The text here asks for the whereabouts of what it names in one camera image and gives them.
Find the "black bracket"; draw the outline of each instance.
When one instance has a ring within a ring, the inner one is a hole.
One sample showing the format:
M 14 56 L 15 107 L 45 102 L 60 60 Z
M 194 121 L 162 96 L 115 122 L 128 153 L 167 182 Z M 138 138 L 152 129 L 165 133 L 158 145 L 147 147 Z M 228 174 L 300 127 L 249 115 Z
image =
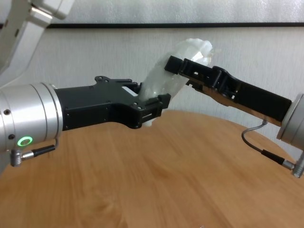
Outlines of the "black bracket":
M 283 120 L 291 105 L 291 100 L 245 83 L 218 66 L 210 68 L 188 59 L 171 56 L 165 70 L 188 78 L 187 84 L 202 93 L 205 93 L 206 87 L 235 104 L 278 122 Z
M 142 123 L 156 118 L 168 108 L 171 96 L 159 95 L 147 101 L 136 94 L 141 86 L 130 79 L 95 77 L 91 86 L 56 89 L 63 113 L 63 130 L 117 122 L 130 128 L 140 128 Z

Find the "wooden table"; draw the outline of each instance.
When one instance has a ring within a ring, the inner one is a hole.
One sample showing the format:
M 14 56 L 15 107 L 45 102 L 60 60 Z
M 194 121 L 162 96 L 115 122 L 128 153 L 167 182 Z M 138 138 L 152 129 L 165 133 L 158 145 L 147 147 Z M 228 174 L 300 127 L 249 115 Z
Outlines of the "wooden table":
M 243 126 L 167 111 L 152 127 L 64 132 L 0 177 L 1 228 L 302 228 L 304 180 L 246 146 Z M 255 145 L 286 157 L 258 133 Z

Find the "green led ring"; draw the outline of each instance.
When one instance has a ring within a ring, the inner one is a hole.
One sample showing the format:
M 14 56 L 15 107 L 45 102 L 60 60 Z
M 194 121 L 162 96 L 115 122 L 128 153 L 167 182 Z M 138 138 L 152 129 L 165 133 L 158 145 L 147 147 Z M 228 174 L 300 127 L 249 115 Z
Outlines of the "green led ring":
M 22 137 L 21 139 L 19 139 L 18 141 L 18 146 L 27 146 L 29 145 L 31 142 L 33 141 L 33 138 L 32 137 L 29 137 L 29 136 L 25 136 L 25 137 Z

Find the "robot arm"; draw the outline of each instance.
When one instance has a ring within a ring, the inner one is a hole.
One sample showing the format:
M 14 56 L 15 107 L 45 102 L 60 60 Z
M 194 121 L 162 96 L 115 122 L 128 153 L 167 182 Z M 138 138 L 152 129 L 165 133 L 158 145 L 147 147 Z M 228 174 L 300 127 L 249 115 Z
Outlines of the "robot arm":
M 284 97 L 242 82 L 218 66 L 210 68 L 174 56 L 169 58 L 165 70 L 188 78 L 187 85 L 192 85 L 195 90 L 210 96 L 222 105 L 235 107 L 263 119 L 263 124 L 257 128 L 262 127 L 266 122 L 281 127 L 277 135 L 278 139 L 301 150 L 304 149 L 303 94 L 300 94 L 292 103 Z M 262 155 L 292 170 L 294 176 L 301 177 L 304 172 L 304 153 L 296 164 L 293 164 L 271 152 L 251 145 L 244 138 L 246 132 L 243 132 L 242 138 L 248 145 L 261 152 Z
M 12 166 L 54 150 L 62 131 L 118 122 L 130 128 L 160 116 L 170 95 L 147 101 L 136 96 L 141 86 L 130 79 L 98 76 L 96 84 L 56 89 L 44 83 L 5 87 L 27 69 L 39 40 L 53 17 L 64 19 L 74 0 L 13 0 L 0 33 L 0 170 L 3 155 Z M 48 140 L 55 145 L 23 152 L 29 145 Z
M 52 18 L 64 19 L 74 0 L 13 0 L 0 34 L 0 88 L 27 69 Z

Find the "white translucent object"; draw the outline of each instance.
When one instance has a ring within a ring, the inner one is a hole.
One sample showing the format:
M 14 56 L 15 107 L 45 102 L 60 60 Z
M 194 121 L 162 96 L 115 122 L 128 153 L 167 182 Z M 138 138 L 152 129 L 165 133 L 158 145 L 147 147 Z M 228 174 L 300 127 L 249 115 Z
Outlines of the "white translucent object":
M 179 43 L 171 52 L 161 57 L 142 84 L 139 98 L 142 101 L 148 100 L 158 95 L 170 94 L 172 98 L 182 89 L 188 79 L 165 71 L 165 66 L 170 56 L 180 59 L 190 59 L 194 62 L 208 66 L 211 62 L 212 45 L 209 41 L 201 39 L 187 39 Z

